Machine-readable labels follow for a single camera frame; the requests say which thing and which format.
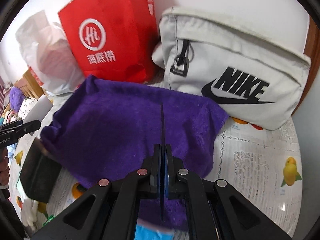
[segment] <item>round metal rivet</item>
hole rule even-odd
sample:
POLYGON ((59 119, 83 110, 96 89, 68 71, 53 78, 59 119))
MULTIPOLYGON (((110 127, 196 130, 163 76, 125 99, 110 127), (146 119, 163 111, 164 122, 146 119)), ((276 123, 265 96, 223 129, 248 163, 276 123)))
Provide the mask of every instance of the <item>round metal rivet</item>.
POLYGON ((105 187, 105 186, 108 186, 108 184, 109 184, 109 180, 107 180, 107 179, 101 179, 101 180, 99 180, 99 186, 101 186, 101 187, 105 187))
POLYGON ((189 173, 187 169, 180 169, 178 172, 180 175, 187 175, 189 173))
POLYGON ((227 185, 227 182, 226 182, 224 179, 219 179, 219 180, 217 181, 217 185, 218 185, 219 187, 225 187, 225 186, 227 185))
POLYGON ((146 175, 148 171, 146 169, 140 169, 137 171, 138 175, 146 175))

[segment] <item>white circular logo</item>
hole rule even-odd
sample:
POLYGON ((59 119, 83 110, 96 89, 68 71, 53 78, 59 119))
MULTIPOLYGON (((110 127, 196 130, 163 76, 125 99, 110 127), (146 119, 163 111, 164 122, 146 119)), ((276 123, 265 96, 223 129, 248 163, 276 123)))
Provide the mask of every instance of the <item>white circular logo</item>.
POLYGON ((106 31, 95 19, 84 20, 79 27, 79 38, 89 50, 98 51, 106 44, 106 31))

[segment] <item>purple fluffy cushion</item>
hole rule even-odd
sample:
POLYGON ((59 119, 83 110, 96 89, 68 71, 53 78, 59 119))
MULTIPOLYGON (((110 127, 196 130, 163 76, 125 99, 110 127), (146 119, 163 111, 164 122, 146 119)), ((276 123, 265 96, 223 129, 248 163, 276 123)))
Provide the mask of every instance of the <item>purple fluffy cushion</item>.
MULTIPOLYGON (((213 143, 227 113, 214 101, 146 85, 89 76, 43 128, 44 146, 79 182, 124 178, 141 168, 161 143, 160 104, 165 140, 173 156, 202 178, 213 167, 213 143)), ((187 229, 183 203, 165 200, 164 221, 158 201, 142 200, 139 217, 167 228, 187 229)))
POLYGON ((22 91, 17 87, 12 87, 9 93, 10 106, 15 112, 19 112, 19 109, 26 97, 22 91))

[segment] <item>zipper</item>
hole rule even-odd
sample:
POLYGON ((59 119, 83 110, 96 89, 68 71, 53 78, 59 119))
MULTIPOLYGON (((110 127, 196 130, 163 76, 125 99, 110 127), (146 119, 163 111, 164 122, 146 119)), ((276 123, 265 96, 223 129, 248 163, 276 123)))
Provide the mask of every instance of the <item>zipper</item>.
POLYGON ((186 52, 190 45, 190 41, 183 40, 183 46, 180 55, 175 57, 174 63, 172 64, 170 68, 170 72, 182 77, 187 76, 188 67, 189 67, 189 61, 186 58, 186 52), (178 66, 181 66, 183 64, 183 70, 177 69, 178 66))

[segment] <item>black swoosh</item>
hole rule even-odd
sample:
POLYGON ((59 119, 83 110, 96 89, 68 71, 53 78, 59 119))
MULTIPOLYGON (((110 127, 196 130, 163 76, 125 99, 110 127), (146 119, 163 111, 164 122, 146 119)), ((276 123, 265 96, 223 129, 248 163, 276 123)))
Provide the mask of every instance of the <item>black swoosh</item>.
POLYGON ((252 99, 242 99, 242 98, 224 98, 224 97, 218 97, 211 91, 212 84, 216 81, 213 80, 212 82, 206 84, 202 90, 201 93, 204 97, 208 97, 215 101, 217 104, 221 105, 251 105, 251 104, 270 104, 275 102, 267 102, 267 101, 256 101, 252 99))

